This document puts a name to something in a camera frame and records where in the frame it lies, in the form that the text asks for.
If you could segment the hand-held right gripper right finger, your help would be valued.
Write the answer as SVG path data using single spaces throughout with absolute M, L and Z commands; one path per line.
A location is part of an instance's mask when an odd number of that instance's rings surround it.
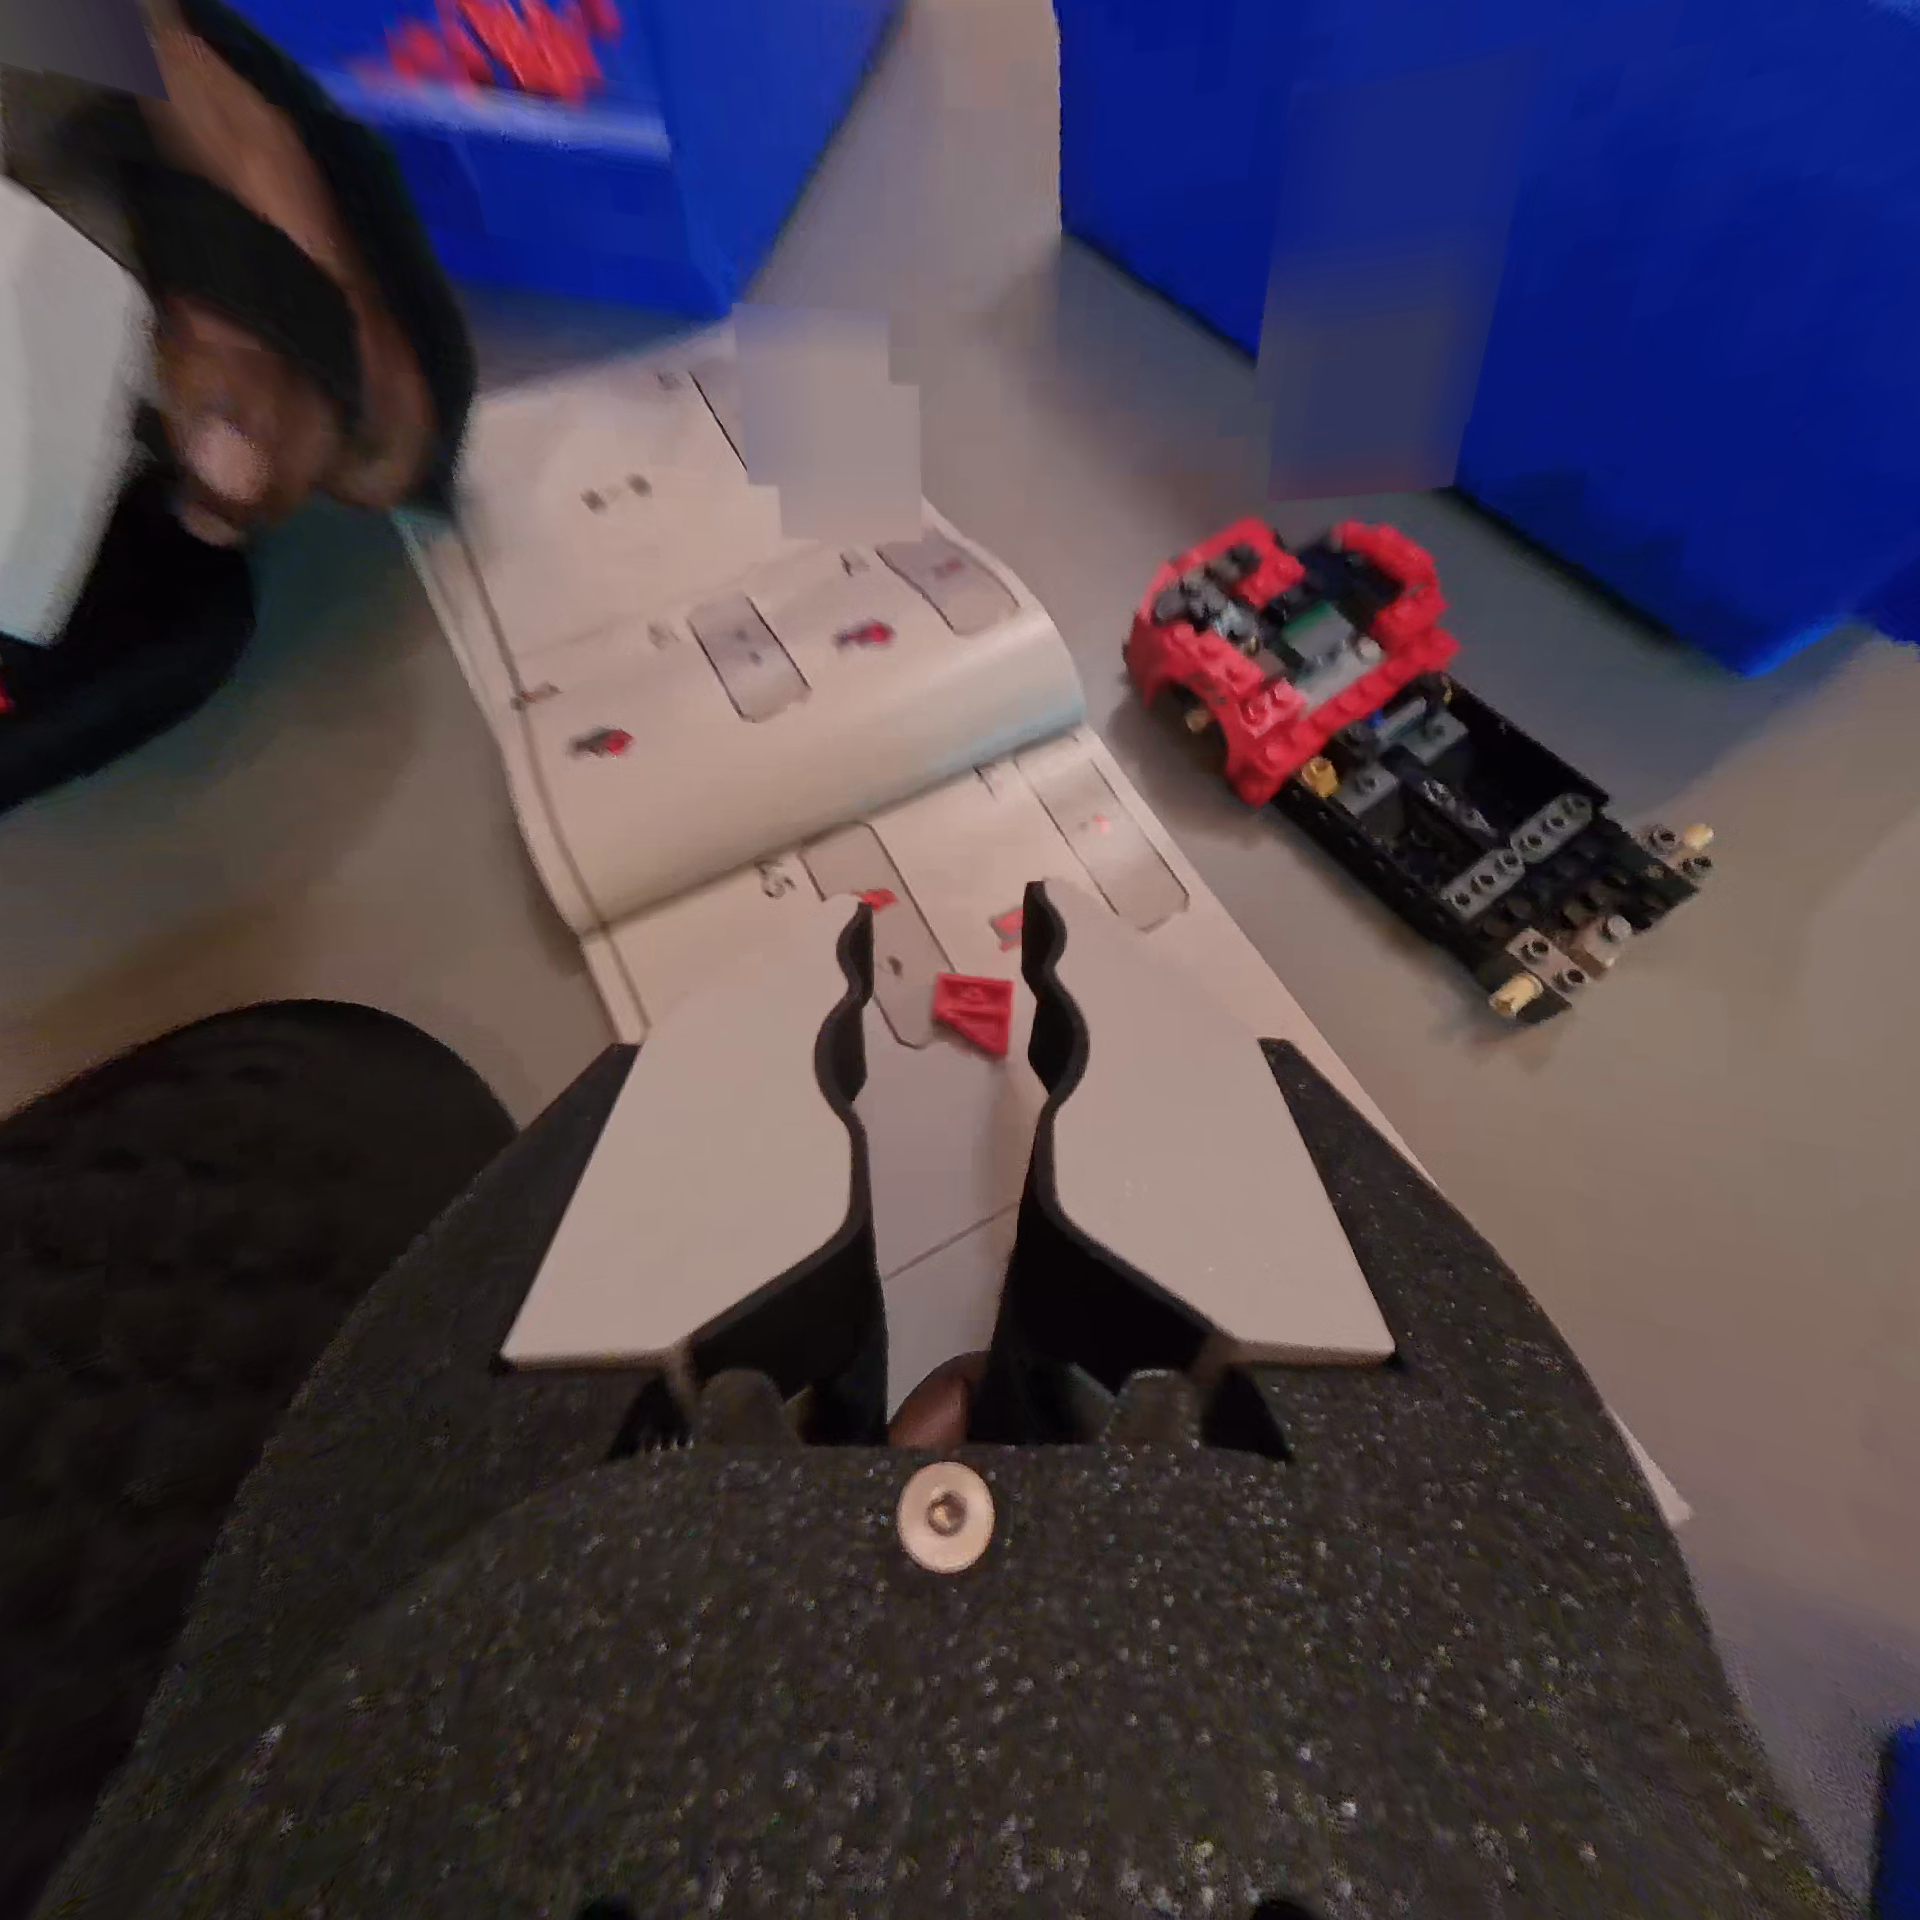
M 1397 1341 L 1258 1035 L 1063 881 L 1023 897 L 1031 1217 L 1081 1261 L 1045 1291 L 1085 1370 L 1372 1367 Z

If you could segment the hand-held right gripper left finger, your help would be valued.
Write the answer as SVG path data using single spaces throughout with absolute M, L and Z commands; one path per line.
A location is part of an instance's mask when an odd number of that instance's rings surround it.
M 821 1043 L 864 1043 L 872 911 L 807 902 L 647 1033 L 498 1358 L 688 1370 L 700 1335 L 821 1253 L 857 1198 L 852 1094 Z

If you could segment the red wedge lego plate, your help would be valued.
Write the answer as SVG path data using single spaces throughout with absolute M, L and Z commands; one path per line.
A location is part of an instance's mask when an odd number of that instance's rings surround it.
M 1008 1059 L 1017 1010 L 1012 978 L 940 971 L 930 982 L 928 1010 L 940 1028 L 984 1059 Z

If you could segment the lego instruction booklet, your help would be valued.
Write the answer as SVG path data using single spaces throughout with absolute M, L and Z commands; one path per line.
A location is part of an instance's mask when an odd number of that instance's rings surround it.
M 1305 1390 L 1365 1399 L 1429 1385 L 1432 1338 L 1536 1338 L 1591 1404 L 1586 1423 L 1638 1468 L 1657 1510 L 1686 1503 L 1596 1402 L 1532 1302 L 1492 1271 L 1469 1294 L 1400 1291 L 1360 1226 L 1332 1147 L 1306 1149 L 1393 1335 L 1381 1364 L 1204 1363 L 1085 1370 L 1092 1335 L 1045 1291 L 1081 1261 L 1026 1193 L 1045 1089 L 1026 1061 L 1023 897 L 1063 881 L 1201 978 L 1254 1028 L 1288 1102 L 1302 1010 L 1088 724 L 1042 602 L 918 502 L 879 534 L 805 540 L 742 462 L 733 341 L 692 359 L 610 359 L 474 404 L 442 518 L 405 530 L 417 578 L 487 716 L 546 898 L 631 1059 L 724 962 L 760 953 L 805 906 L 870 909 L 864 1043 L 829 1019 L 821 1061 L 852 1094 L 854 1205 L 828 1245 L 700 1335 L 688 1370 L 648 1373 L 682 1406 L 750 1372 L 824 1415 L 877 1377 L 881 1411 L 941 1361 L 997 1345 L 981 1434 L 1103 1427 L 1113 1402 L 1181 1379 L 1232 1446 L 1281 1451 Z M 934 974 L 1008 977 L 1015 1028 L 984 1059 L 928 1010 Z

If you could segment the red and black lego car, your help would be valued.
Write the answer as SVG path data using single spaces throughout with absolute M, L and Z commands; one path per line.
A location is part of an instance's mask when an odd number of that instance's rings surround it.
M 1713 877 L 1706 825 L 1630 828 L 1612 795 L 1457 675 L 1432 555 L 1344 518 L 1305 543 L 1239 518 L 1166 562 L 1121 644 L 1142 708 L 1214 746 L 1495 1018 L 1572 1010 Z

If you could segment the pile of red lego pieces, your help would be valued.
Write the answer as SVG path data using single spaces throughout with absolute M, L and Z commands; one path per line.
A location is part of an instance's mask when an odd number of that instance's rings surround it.
M 388 21 L 361 71 L 580 109 L 607 86 L 606 55 L 624 30 L 614 2 L 437 2 Z

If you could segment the person's left hand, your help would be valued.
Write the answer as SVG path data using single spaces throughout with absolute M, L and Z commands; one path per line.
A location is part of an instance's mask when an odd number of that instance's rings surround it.
M 137 5 L 159 93 L 113 140 L 180 526 L 239 546 L 320 497 L 445 515 L 464 314 L 388 146 L 226 5 Z

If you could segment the black dimpled foam pad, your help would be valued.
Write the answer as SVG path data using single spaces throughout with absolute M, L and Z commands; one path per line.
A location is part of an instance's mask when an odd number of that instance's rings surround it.
M 302 1381 L 514 1133 L 454 1049 L 332 999 L 184 1023 L 5 1117 L 5 1916 L 128 1757 Z

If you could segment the blue bin with red pieces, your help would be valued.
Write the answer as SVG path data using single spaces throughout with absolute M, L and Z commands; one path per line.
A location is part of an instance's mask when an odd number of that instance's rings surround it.
M 898 5 L 614 2 L 580 109 L 370 79 L 388 21 L 433 2 L 232 10 L 382 137 L 456 282 L 724 317 L 844 124 Z

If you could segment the large blue divided bin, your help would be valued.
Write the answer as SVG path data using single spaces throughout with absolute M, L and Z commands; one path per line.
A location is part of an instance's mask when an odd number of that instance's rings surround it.
M 1916 5 L 1085 2 L 1063 226 L 1280 501 L 1453 486 L 1761 675 L 1916 643 Z

